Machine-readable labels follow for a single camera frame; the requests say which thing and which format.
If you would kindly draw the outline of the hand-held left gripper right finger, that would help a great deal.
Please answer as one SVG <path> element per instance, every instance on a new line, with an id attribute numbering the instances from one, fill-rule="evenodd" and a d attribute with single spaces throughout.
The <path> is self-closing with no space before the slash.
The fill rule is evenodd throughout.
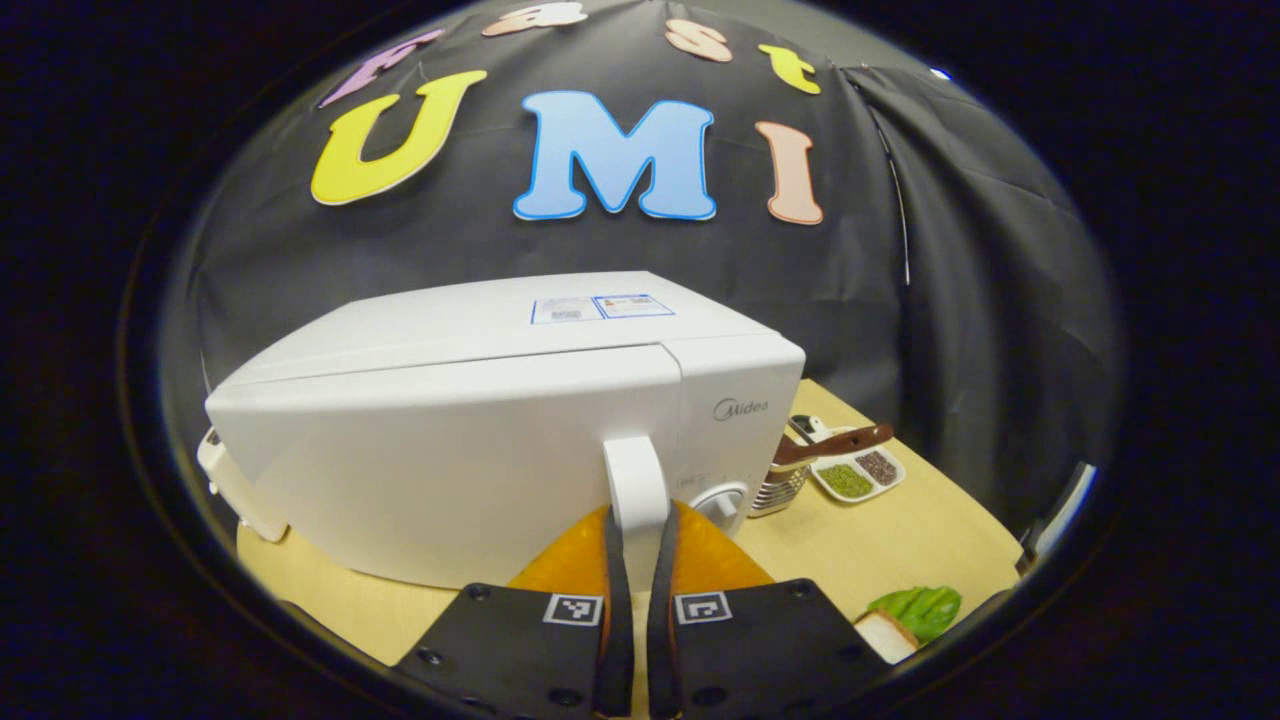
<path id="1" fill-rule="evenodd" d="M 776 582 L 673 503 L 646 624 L 654 719 L 846 719 L 888 664 L 812 579 Z"/>

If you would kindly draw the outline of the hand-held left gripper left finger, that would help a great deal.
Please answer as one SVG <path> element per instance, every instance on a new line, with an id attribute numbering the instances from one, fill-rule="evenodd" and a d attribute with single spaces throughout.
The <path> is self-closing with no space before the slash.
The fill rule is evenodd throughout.
<path id="1" fill-rule="evenodd" d="M 626 717 L 635 650 L 621 533 L 590 511 L 515 579 L 474 582 L 396 671 L 483 719 Z"/>

